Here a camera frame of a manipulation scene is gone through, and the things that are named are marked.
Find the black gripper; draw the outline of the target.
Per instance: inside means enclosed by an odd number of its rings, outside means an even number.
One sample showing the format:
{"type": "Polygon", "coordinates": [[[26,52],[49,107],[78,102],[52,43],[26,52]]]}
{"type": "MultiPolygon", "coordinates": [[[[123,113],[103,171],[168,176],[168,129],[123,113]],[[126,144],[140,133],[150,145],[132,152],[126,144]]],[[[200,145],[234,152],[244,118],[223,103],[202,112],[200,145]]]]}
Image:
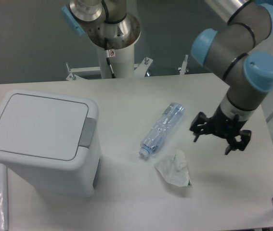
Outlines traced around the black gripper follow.
{"type": "Polygon", "coordinates": [[[208,118],[203,112],[199,112],[191,122],[190,131],[195,135],[194,142],[197,142],[199,136],[211,133],[220,138],[226,139],[228,146],[225,149],[225,155],[230,151],[244,151],[251,140],[251,130],[241,130],[246,121],[234,121],[227,117],[218,106],[214,115],[208,118]]]}

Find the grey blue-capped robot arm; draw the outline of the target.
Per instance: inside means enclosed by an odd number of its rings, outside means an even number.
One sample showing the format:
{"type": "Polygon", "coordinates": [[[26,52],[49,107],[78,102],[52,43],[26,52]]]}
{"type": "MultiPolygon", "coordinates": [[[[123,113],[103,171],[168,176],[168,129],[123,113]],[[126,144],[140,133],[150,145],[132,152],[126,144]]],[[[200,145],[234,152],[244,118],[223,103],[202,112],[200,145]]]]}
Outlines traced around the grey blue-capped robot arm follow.
{"type": "MultiPolygon", "coordinates": [[[[208,5],[227,29],[201,32],[191,55],[229,89],[214,115],[198,113],[190,130],[195,137],[212,134],[227,140],[226,153],[243,151],[251,139],[243,125],[273,89],[273,55],[253,52],[273,33],[273,6],[251,0],[209,0],[208,5]]],[[[134,64],[140,24],[124,0],[72,0],[62,14],[71,30],[87,34],[96,46],[102,78],[144,76],[145,65],[134,64]]]]}

